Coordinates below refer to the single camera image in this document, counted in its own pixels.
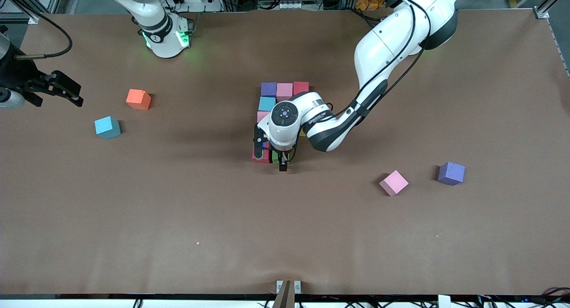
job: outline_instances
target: cable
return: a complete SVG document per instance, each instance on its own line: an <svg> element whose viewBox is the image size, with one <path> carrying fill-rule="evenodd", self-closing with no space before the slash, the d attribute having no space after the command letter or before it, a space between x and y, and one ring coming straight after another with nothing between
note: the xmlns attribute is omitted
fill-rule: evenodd
<svg viewBox="0 0 570 308"><path fill-rule="evenodd" d="M381 22L382 20L384 20L386 18L386 16L380 17L380 18L373 18L371 16L366 16L364 15L362 12L358 12L355 8L340 8L339 10L349 10L352 13L356 14L357 16L360 16L361 18L365 19L365 20L371 20L374 22Z"/></svg>
<svg viewBox="0 0 570 308"><path fill-rule="evenodd" d="M501 302L504 302L507 306L509 306L510 308L515 308L515 306L513 306L510 302L508 302L507 300L503 300L501 299L499 296L495 295L495 298L497 298L498 300L500 300Z"/></svg>
<svg viewBox="0 0 570 308"><path fill-rule="evenodd" d="M387 64L380 69L380 71L378 71L375 75L373 75L368 81L366 81L366 83L364 83L364 85L360 88L360 90L358 91L358 93L356 93L356 96L354 97L354 100L356 100L356 98L360 95L360 93L362 93L363 89L365 89L367 87L367 85L369 85L372 81L374 81L374 79L376 79L376 77L378 77L380 75L380 73L382 73L387 67L389 67L396 59L398 59L398 57L403 53L403 51L407 48L407 46L410 44L411 39L414 36L414 32L415 32L415 11L414 8L410 5L410 10L411 10L411 33L410 33L410 37L407 39L406 44L403 46L403 48L398 52L398 54L389 62L387 62ZM341 113L343 113L344 111L346 111L348 108L350 107L350 104L348 104L344 109L342 109L340 112L338 112L336 115L334 115L334 117L330 117L330 118L322 118L319 121L316 121L315 123L321 123L321 122L325 122L325 121L329 121L332 118L338 117L338 115L340 115Z"/></svg>
<svg viewBox="0 0 570 308"><path fill-rule="evenodd" d="M554 294L556 292L561 292L562 290L570 290L570 288L568 288L568 287L556 288L556 289L553 289L549 292L545 292L544 294L542 294L542 296L550 296L551 294Z"/></svg>
<svg viewBox="0 0 570 308"><path fill-rule="evenodd" d="M174 14L178 14L178 12L175 10L175 8L171 7L171 5L168 3L168 0L164 0L164 2L167 4L167 8L168 8L168 10L170 10L170 12L172 12Z"/></svg>
<svg viewBox="0 0 570 308"><path fill-rule="evenodd" d="M143 306L143 300L137 299L134 301L133 308L141 308Z"/></svg>
<svg viewBox="0 0 570 308"><path fill-rule="evenodd" d="M262 10L273 10L280 3L281 3L281 0L273 0L273 3L268 8L264 8L263 6L260 6L260 5L258 5L258 8L261 8Z"/></svg>
<svg viewBox="0 0 570 308"><path fill-rule="evenodd" d="M226 6L225 12L228 12L228 8L230 8L231 11L235 11L234 10L234 6L233 5L228 5L228 3L225 0L220 0L220 2L223 2L224 5Z"/></svg>
<svg viewBox="0 0 570 308"><path fill-rule="evenodd" d="M424 10L421 6L419 6L419 4L415 3L413 0L406 0L408 3L411 3L413 5L415 5L417 8L419 8L420 10L422 10L422 12L425 14L426 18L427 18L427 22L428 22L428 29L427 29L427 36L424 39L424 41L428 41L429 37L430 37L430 33L432 31L432 21L430 20L428 13L426 12L426 10ZM376 101L372 107L370 107L370 109L372 109L375 105L377 105L377 103L380 102L380 100L383 99L383 97L386 97L386 95L403 79L403 77L405 77L407 75L407 73L415 66L415 63L418 62L419 58L422 56L423 51L425 50L425 48L422 48L418 55L415 57L414 61L411 63L411 65L406 69L406 71L404 71L404 73L402 73L402 75L400 75L400 77L390 86L389 89L387 89L378 99L378 101Z"/></svg>
<svg viewBox="0 0 570 308"><path fill-rule="evenodd" d="M6 4L6 1L7 1L7 0L3 0L3 1L4 1L4 2L2 2L2 4L0 4L0 8L4 8L4 5Z"/></svg>
<svg viewBox="0 0 570 308"><path fill-rule="evenodd" d="M65 30L63 30L63 28L61 26L57 25L55 22L53 22L52 20L50 20L49 18L47 18L43 14L37 12L33 8L30 8L27 4L21 2L20 0L14 0L14 2L17 5L19 5L21 8L26 8L30 12L34 13L36 16L39 16L40 18L49 22L49 24L51 24L52 26L57 28L57 30L59 30L59 31L61 31L61 33L63 33L63 35L67 38L67 42L68 42L67 48L65 48L64 50L59 51L59 52L55 52L55 53L51 53L51 54L21 55L20 58L16 57L16 59L19 59L19 60L32 59L33 60L33 59L55 58L55 57L59 57L61 55L64 55L65 53L67 53L71 50L71 47L73 46L73 41L71 40L71 36L69 36L69 34L67 34L67 32Z"/></svg>
<svg viewBox="0 0 570 308"><path fill-rule="evenodd" d="M453 302L454 304L458 304L459 306L463 306L463 307L467 307L467 308L473 308L473 306L471 306L468 303L462 304L461 302Z"/></svg>

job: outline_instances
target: pink cube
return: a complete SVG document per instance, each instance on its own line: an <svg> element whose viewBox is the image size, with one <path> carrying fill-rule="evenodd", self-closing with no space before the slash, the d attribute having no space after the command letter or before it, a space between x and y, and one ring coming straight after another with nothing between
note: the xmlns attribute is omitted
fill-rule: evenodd
<svg viewBox="0 0 570 308"><path fill-rule="evenodd" d="M300 82L295 81L293 82L293 95L296 95L301 92L308 92L309 91L309 83L308 82Z"/></svg>
<svg viewBox="0 0 570 308"><path fill-rule="evenodd" d="M277 102L293 97L293 83L277 83Z"/></svg>
<svg viewBox="0 0 570 308"><path fill-rule="evenodd" d="M386 192L391 196L397 195L403 188L408 185L406 179L403 178L397 170L392 172L386 179L382 180L380 186L386 190Z"/></svg>
<svg viewBox="0 0 570 308"><path fill-rule="evenodd" d="M259 123L261 119L265 118L265 116L268 114L269 111L257 111L257 123Z"/></svg>

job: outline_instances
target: purple cube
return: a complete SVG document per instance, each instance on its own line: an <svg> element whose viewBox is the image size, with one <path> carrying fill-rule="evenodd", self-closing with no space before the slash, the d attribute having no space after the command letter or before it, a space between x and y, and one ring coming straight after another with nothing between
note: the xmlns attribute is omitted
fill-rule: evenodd
<svg viewBox="0 0 570 308"><path fill-rule="evenodd" d="M465 166L453 162L446 162L446 164L440 167L440 176L437 180L441 183L455 186L463 182L464 174Z"/></svg>
<svg viewBox="0 0 570 308"><path fill-rule="evenodd" d="M261 84L262 97L275 97L277 95L277 82L263 82Z"/></svg>

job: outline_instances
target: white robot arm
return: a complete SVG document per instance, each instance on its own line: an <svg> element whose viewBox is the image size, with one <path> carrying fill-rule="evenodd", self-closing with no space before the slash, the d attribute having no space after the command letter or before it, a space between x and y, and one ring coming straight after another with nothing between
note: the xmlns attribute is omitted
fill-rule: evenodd
<svg viewBox="0 0 570 308"><path fill-rule="evenodd" d="M192 21L166 13L159 0L115 0L142 29L147 46L161 58L175 57L190 46Z"/></svg>
<svg viewBox="0 0 570 308"><path fill-rule="evenodd" d="M285 153L296 148L301 129L316 150L334 150L386 94L387 79L408 55L444 44L455 32L456 0L387 0L394 12L376 25L354 52L360 91L336 116L315 92L298 93L277 103L255 127L256 158L263 142L281 154L280 170L287 170Z"/></svg>

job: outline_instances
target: foam block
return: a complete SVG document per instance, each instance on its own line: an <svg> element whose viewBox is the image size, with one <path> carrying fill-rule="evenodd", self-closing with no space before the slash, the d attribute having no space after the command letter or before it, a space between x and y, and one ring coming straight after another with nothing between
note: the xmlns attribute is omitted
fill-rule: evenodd
<svg viewBox="0 0 570 308"><path fill-rule="evenodd" d="M144 90L130 89L126 96L126 103L133 109L148 110L151 105L151 96Z"/></svg>
<svg viewBox="0 0 570 308"><path fill-rule="evenodd" d="M269 142L264 142L263 146L265 148L269 148ZM251 149L251 160L257 163L271 163L271 159L269 158L270 153L269 150L263 150L263 157L261 159L257 159L255 157L255 147Z"/></svg>
<svg viewBox="0 0 570 308"><path fill-rule="evenodd" d="M277 101L274 97L260 97L258 111L271 111Z"/></svg>
<svg viewBox="0 0 570 308"><path fill-rule="evenodd" d="M262 97L275 97L277 95L277 82L263 82L261 84Z"/></svg>
<svg viewBox="0 0 570 308"><path fill-rule="evenodd" d="M271 162L279 164L279 154L276 151L271 151Z"/></svg>
<svg viewBox="0 0 570 308"><path fill-rule="evenodd" d="M261 119L265 118L265 116L268 114L269 111L257 111L257 123L259 123Z"/></svg>
<svg viewBox="0 0 570 308"><path fill-rule="evenodd" d="M301 92L309 91L309 83L308 82L301 82L295 81L293 82L293 95L296 95Z"/></svg>
<svg viewBox="0 0 570 308"><path fill-rule="evenodd" d="M95 133L103 139L114 138L121 134L118 121L112 117L105 117L95 121Z"/></svg>
<svg viewBox="0 0 570 308"><path fill-rule="evenodd" d="M408 185L408 182L397 170L392 172L386 179L382 180L380 186L386 190L386 192L391 196L397 195L405 186Z"/></svg>
<svg viewBox="0 0 570 308"><path fill-rule="evenodd" d="M453 162L446 162L440 167L440 175L437 180L441 183L455 186L464 180L465 166Z"/></svg>
<svg viewBox="0 0 570 308"><path fill-rule="evenodd" d="M277 83L277 102L289 100L293 97L293 83Z"/></svg>

